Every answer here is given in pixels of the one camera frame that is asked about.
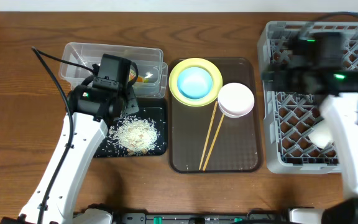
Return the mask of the yellow green snack wrapper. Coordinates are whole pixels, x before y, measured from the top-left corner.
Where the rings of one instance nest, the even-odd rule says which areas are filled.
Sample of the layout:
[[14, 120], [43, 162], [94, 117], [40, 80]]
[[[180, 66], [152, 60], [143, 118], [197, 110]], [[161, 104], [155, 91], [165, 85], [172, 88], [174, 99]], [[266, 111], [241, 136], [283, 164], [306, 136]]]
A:
[[133, 81], [134, 79], [136, 79], [136, 82], [139, 83], [148, 83], [149, 82], [149, 78], [145, 78], [142, 77], [140, 75], [136, 76], [136, 72], [133, 69], [130, 69], [130, 73], [129, 73], [129, 81]]

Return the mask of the rice food scraps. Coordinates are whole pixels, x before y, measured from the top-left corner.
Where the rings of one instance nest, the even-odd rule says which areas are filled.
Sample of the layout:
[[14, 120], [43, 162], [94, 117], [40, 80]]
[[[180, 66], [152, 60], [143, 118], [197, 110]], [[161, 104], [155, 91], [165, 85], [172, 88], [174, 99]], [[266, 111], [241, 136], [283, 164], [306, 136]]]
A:
[[119, 119], [110, 127], [103, 152], [109, 156], [156, 156], [164, 153], [166, 144], [163, 131], [151, 118], [129, 116]]

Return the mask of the small white cup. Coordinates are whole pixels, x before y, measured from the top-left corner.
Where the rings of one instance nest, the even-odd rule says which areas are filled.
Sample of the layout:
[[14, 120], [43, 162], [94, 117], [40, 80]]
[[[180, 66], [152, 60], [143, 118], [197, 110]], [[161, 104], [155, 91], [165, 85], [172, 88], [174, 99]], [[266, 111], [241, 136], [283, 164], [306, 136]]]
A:
[[325, 119], [313, 125], [312, 132], [309, 133], [308, 137], [316, 147], [321, 149], [334, 145], [332, 134]]

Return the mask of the light blue bowl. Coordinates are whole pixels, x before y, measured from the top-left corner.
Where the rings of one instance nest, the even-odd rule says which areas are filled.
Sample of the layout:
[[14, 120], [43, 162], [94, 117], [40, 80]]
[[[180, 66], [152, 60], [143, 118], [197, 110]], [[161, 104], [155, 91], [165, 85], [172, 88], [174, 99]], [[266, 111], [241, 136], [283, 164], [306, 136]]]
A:
[[198, 100], [209, 94], [213, 87], [211, 75], [203, 68], [190, 67], [183, 70], [177, 79], [179, 92], [192, 100]]

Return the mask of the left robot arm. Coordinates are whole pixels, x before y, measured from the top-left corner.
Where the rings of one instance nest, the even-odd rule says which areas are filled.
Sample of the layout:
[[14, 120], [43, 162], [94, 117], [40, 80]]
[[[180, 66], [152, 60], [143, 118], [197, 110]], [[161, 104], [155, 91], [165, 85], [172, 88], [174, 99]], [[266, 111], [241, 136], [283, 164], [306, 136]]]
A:
[[18, 217], [2, 223], [112, 223], [113, 213], [95, 206], [81, 215], [74, 208], [90, 162], [108, 128], [116, 120], [139, 111], [133, 86], [135, 62], [104, 54], [91, 75], [69, 93], [60, 139], [35, 192]]

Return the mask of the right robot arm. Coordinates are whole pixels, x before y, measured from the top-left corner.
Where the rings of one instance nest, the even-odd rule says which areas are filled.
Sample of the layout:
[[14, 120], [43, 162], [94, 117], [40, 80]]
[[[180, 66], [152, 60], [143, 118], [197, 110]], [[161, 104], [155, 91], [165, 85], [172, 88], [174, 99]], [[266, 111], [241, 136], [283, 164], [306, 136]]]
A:
[[327, 209], [293, 208], [290, 223], [358, 223], [358, 71], [342, 67], [339, 32], [297, 35], [288, 41], [292, 58], [262, 73], [273, 91], [320, 96], [319, 113], [329, 128], [341, 168], [343, 202]]

